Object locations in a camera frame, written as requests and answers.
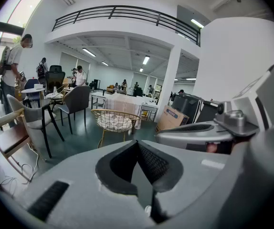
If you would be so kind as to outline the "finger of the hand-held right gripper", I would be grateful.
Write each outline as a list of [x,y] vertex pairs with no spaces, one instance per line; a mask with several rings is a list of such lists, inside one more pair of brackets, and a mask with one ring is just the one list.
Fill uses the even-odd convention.
[[176,148],[205,152],[207,144],[232,141],[234,136],[215,122],[181,125],[159,131],[156,142]]

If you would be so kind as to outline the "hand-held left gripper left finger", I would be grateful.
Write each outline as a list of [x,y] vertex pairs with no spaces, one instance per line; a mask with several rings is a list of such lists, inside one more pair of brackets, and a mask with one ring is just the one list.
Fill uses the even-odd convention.
[[152,219],[137,196],[113,192],[96,172],[98,161],[133,142],[71,156],[35,179],[20,198],[0,193],[13,217],[30,229],[145,229]]

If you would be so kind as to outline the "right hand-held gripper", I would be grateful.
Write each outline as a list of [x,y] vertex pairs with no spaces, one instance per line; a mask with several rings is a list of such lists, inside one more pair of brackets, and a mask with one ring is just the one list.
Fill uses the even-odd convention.
[[221,102],[214,122],[242,137],[274,127],[274,64],[231,100]]

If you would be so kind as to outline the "rattan chair with floral cushion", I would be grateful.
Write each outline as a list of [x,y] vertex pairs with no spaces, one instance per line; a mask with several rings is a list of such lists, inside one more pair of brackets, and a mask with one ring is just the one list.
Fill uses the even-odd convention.
[[118,110],[92,109],[91,113],[95,117],[96,124],[103,130],[102,137],[97,145],[97,148],[101,148],[103,146],[106,132],[122,133],[123,141],[125,141],[126,133],[132,133],[136,122],[140,120],[138,115]]

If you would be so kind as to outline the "floral round seat cushion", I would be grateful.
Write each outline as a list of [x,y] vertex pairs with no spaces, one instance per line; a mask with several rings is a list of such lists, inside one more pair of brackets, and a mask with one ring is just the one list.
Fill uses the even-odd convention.
[[105,129],[130,129],[132,127],[132,120],[122,115],[103,114],[97,119],[99,126]]

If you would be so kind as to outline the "table with pink tablecloth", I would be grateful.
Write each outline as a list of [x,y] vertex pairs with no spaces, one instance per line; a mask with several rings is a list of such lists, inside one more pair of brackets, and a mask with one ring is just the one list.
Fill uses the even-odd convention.
[[132,118],[133,115],[141,117],[141,105],[143,103],[142,97],[133,97],[124,94],[107,94],[105,95],[106,102],[104,109],[109,110],[110,114],[122,115],[127,118]]

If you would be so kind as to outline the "dark grey upholstered chair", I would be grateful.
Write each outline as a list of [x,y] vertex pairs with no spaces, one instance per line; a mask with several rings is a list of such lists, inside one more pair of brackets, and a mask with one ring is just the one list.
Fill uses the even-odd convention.
[[89,96],[91,89],[89,86],[76,86],[73,90],[64,96],[64,104],[59,106],[61,123],[63,125],[63,113],[67,114],[70,133],[72,132],[70,114],[74,114],[79,111],[84,111],[84,126],[86,126],[86,109],[89,106]]

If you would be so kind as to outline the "wooden chair brown seat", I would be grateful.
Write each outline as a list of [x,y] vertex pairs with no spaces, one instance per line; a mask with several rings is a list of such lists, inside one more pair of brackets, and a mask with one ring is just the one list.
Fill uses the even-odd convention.
[[23,122],[0,133],[0,152],[8,163],[26,180],[29,178],[23,174],[22,166],[12,157],[20,148],[31,144],[32,140],[25,127],[24,109],[20,108],[10,114],[0,117],[0,127],[21,117]]

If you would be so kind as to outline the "black office chair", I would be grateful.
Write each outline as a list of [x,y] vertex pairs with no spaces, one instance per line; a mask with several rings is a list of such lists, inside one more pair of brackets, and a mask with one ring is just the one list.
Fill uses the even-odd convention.
[[49,71],[45,73],[46,80],[46,93],[53,92],[60,93],[63,89],[63,80],[65,78],[65,72],[62,71],[60,65],[51,65]]

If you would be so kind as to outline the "blue chair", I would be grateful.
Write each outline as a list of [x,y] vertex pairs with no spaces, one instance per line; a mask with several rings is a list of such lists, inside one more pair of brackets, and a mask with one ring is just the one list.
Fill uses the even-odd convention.
[[[24,89],[33,89],[35,84],[39,84],[38,79],[29,79]],[[25,100],[28,99],[30,102],[36,101],[38,104],[38,107],[40,107],[40,92],[33,92],[33,93],[26,93]]]

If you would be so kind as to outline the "cardboard box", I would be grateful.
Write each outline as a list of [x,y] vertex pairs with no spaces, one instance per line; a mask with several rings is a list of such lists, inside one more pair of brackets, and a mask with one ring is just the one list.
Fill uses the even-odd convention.
[[188,116],[166,105],[157,123],[156,132],[186,125],[188,120]]

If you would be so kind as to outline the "black television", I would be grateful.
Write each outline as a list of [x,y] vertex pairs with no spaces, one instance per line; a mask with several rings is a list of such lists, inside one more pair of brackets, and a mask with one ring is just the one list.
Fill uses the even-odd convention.
[[191,94],[177,93],[173,95],[172,108],[189,117],[188,124],[195,122],[198,111],[204,100]]

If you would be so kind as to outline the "round white table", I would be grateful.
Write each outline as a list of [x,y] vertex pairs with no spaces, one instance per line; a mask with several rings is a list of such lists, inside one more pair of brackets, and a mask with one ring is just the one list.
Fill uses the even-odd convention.
[[21,93],[22,94],[32,94],[32,93],[38,93],[39,94],[39,107],[42,106],[42,93],[44,93],[45,89],[44,88],[41,88],[41,89],[37,89],[37,88],[30,88],[30,89],[25,89],[25,90],[22,90]]

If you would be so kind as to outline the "black balcony railing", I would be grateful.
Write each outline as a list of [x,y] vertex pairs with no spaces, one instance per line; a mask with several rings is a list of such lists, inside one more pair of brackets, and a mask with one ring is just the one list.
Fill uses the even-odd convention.
[[186,22],[166,13],[131,5],[103,5],[63,15],[55,20],[52,31],[65,25],[72,25],[90,19],[133,19],[154,24],[157,27],[168,29],[192,43],[200,46],[200,29],[195,29]]

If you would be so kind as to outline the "window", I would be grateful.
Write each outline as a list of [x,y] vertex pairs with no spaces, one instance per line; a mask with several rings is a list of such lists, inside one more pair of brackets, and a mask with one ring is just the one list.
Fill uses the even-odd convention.
[[0,22],[25,28],[42,0],[7,0],[0,9]]

